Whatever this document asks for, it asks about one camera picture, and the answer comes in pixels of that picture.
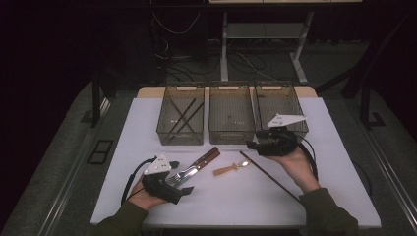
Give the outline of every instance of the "person's left hand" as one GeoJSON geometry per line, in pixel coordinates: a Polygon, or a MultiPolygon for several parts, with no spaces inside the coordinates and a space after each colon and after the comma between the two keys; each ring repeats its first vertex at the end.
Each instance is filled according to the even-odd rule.
{"type": "Polygon", "coordinates": [[[144,185],[142,184],[143,178],[144,175],[141,176],[138,183],[136,183],[136,185],[133,187],[130,195],[131,197],[128,199],[128,201],[145,210],[150,210],[155,206],[167,203],[166,200],[155,197],[144,189],[144,185]]]}

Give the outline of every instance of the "knife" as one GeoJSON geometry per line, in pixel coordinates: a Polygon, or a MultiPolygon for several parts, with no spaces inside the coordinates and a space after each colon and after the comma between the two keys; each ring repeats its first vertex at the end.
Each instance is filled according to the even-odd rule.
{"type": "Polygon", "coordinates": [[[212,160],[220,155],[220,151],[218,151],[217,147],[213,147],[209,150],[206,154],[202,157],[198,158],[194,161],[187,169],[178,172],[174,176],[179,177],[179,181],[176,182],[173,187],[178,188],[182,184],[184,184],[187,180],[189,180],[192,176],[194,176],[197,172],[199,172],[203,167],[208,165],[212,160]]]}

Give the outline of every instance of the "brown knife handle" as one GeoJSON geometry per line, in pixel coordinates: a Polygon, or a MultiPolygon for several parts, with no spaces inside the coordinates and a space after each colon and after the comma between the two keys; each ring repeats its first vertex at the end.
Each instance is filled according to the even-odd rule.
{"type": "Polygon", "coordinates": [[[218,148],[217,147],[213,147],[211,150],[209,150],[206,154],[204,154],[202,157],[200,157],[199,159],[197,159],[196,161],[194,161],[193,162],[193,164],[191,164],[190,165],[190,167],[191,166],[193,166],[193,165],[198,165],[198,164],[200,164],[201,162],[203,162],[206,158],[208,158],[209,156],[211,156],[213,153],[215,153],[215,152],[217,152],[218,151],[218,148]]]}
{"type": "Polygon", "coordinates": [[[211,156],[207,157],[206,159],[203,160],[203,162],[197,165],[197,169],[198,170],[202,169],[219,155],[220,155],[220,151],[216,151],[215,153],[212,153],[211,156]]]}
{"type": "Polygon", "coordinates": [[[213,170],[212,174],[214,176],[217,176],[217,175],[220,175],[220,174],[224,174],[224,173],[226,173],[230,170],[237,170],[237,165],[235,163],[233,163],[233,165],[213,170]]]}

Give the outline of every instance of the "dark green sleeve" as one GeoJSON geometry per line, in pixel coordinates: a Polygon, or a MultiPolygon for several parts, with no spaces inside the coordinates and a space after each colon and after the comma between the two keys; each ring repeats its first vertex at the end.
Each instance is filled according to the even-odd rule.
{"type": "Polygon", "coordinates": [[[327,189],[302,195],[300,200],[306,209],[309,236],[359,235],[358,220],[339,207],[327,189]]]}
{"type": "Polygon", "coordinates": [[[148,212],[126,201],[116,214],[99,222],[92,231],[92,235],[132,235],[138,236],[141,232],[142,222],[148,212]]]}

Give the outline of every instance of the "person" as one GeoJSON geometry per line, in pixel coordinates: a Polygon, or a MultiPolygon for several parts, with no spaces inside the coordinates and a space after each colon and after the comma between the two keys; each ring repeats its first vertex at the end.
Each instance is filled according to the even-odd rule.
{"type": "MultiPolygon", "coordinates": [[[[356,236],[358,221],[339,207],[326,188],[322,188],[313,175],[304,152],[296,148],[286,156],[266,156],[279,163],[300,187],[300,201],[306,210],[308,236],[356,236]]],[[[103,219],[93,229],[92,235],[139,235],[149,210],[165,200],[150,195],[143,189],[142,179],[132,190],[131,197],[122,204],[115,215],[103,219]]]]}

